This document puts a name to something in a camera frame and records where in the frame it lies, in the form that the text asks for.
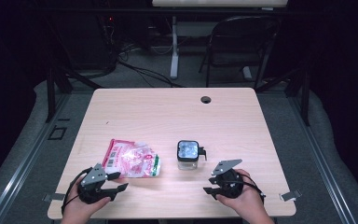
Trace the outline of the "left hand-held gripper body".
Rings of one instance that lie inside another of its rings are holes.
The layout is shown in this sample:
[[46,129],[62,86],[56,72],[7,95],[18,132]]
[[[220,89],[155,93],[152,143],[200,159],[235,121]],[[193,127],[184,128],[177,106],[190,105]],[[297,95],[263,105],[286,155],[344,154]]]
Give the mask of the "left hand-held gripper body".
[[77,187],[79,199],[87,204],[96,203],[105,197],[109,197],[113,201],[116,198],[116,194],[107,194],[102,189],[103,184],[107,180],[107,175],[100,163],[91,167]]

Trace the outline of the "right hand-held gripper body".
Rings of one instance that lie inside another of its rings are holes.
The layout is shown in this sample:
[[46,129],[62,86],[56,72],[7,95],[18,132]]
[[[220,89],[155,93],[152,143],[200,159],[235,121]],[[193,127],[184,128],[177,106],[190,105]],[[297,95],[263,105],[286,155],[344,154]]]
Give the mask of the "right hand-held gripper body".
[[242,162],[242,159],[220,161],[211,172],[212,177],[217,178],[217,187],[224,191],[227,198],[235,199],[242,193],[244,181],[234,167]]

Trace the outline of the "pink printed plastic bag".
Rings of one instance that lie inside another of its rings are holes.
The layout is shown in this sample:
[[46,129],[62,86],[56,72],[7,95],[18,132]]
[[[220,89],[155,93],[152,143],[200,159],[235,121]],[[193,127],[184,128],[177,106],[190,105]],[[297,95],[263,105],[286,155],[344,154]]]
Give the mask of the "pink printed plastic bag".
[[120,172],[120,178],[144,178],[159,175],[161,160],[147,144],[112,139],[103,158],[107,174]]

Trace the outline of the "clear jar with black lid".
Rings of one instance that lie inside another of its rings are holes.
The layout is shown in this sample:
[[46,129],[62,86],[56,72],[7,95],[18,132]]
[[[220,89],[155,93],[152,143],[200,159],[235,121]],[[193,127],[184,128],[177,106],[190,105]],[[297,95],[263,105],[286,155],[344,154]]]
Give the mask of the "clear jar with black lid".
[[181,140],[178,142],[176,157],[179,170],[197,169],[200,156],[207,159],[206,150],[197,141]]

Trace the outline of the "person's right hand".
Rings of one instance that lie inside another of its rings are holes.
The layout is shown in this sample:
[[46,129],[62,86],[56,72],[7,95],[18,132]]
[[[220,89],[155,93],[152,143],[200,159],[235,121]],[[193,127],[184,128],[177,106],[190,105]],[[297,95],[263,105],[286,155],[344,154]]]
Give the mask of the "person's right hand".
[[243,219],[250,216],[251,214],[268,215],[258,191],[250,187],[250,174],[242,169],[237,169],[237,172],[245,182],[241,195],[236,199],[230,199],[223,195],[217,195],[217,201],[233,209]]

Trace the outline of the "person's left hand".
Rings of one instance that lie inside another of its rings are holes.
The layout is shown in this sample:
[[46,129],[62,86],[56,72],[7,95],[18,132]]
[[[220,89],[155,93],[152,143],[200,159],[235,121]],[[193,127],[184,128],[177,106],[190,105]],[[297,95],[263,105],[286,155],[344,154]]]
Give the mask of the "person's left hand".
[[105,197],[100,201],[92,204],[83,203],[77,197],[77,184],[75,184],[69,193],[69,202],[64,209],[62,218],[65,217],[78,217],[90,219],[93,214],[105,207],[109,202],[110,198]]

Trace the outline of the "grey metal table clip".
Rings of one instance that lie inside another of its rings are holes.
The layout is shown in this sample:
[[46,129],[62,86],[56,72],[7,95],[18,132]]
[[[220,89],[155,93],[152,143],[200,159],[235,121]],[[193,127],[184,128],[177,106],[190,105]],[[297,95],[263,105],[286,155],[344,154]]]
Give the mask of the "grey metal table clip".
[[44,202],[48,202],[48,203],[52,201],[62,201],[63,199],[64,199],[64,194],[62,193],[52,193],[52,194],[46,193],[42,198]]
[[281,194],[280,198],[283,201],[287,202],[287,201],[295,201],[296,199],[298,199],[301,196],[302,196],[302,193],[297,189],[294,191],[289,191],[284,194]]

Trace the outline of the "black metal stand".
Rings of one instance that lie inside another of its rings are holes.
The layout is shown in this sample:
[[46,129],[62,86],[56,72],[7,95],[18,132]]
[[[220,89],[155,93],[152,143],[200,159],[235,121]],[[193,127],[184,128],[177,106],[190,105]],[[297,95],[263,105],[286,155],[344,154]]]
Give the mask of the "black metal stand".
[[284,90],[287,97],[295,97],[301,92],[300,101],[300,117],[303,122],[309,126],[309,103],[310,103],[310,74],[304,68],[295,68],[287,74],[273,78],[266,84],[261,85],[255,89],[256,92],[264,92],[284,80],[288,79],[289,83]]
[[69,82],[70,77],[80,81],[94,90],[102,87],[101,85],[81,76],[78,72],[66,66],[56,65],[51,67],[47,72],[48,116],[46,122],[50,122],[56,114],[55,87],[58,87],[64,94],[70,94],[72,92],[73,86]]

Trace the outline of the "white desk leg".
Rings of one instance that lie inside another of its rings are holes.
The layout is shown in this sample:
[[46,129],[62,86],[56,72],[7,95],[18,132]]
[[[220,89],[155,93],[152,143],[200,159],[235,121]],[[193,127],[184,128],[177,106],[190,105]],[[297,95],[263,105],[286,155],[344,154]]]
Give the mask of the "white desk leg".
[[170,77],[172,79],[178,78],[178,37],[177,37],[177,21],[175,17],[172,17],[172,63]]

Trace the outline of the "dark equipment with red light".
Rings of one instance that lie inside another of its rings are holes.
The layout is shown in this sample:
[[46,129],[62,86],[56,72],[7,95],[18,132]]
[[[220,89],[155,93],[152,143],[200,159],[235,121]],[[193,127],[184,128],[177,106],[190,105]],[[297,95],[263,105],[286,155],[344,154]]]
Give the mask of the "dark equipment with red light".
[[63,48],[75,70],[113,71],[117,54],[106,43],[95,15],[60,14],[54,17]]

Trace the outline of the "black folding chair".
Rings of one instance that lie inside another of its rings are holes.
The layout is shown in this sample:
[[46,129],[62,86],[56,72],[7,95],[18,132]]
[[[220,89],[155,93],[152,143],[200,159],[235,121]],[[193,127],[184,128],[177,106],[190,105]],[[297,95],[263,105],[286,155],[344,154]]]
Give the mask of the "black folding chair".
[[207,66],[205,86],[210,86],[211,68],[257,67],[256,88],[264,75],[269,53],[281,22],[272,16],[233,16],[213,28],[199,72]]

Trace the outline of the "aluminium floor rail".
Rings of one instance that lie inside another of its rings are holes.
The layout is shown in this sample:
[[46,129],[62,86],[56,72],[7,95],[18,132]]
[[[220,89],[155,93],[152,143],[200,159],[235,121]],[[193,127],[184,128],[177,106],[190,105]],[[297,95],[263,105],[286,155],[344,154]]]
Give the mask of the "aluminium floor rail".
[[299,102],[296,100],[296,98],[293,97],[288,97],[287,100],[290,106],[292,107],[292,110],[295,114],[297,122],[299,123],[299,126],[301,127],[303,133],[307,137],[307,140],[310,145],[310,153],[312,154],[314,163],[324,182],[324,186],[329,194],[329,197],[337,210],[337,214],[341,220],[341,223],[357,224],[351,212],[351,209],[349,208],[348,203],[341,191],[341,188],[338,185],[327,160],[325,159],[325,156],[320,148],[320,145],[313,134],[311,127],[308,126],[301,117]]
[[0,170],[0,224],[56,224],[48,217],[53,196],[74,141],[72,97],[58,100],[46,122],[38,102]]

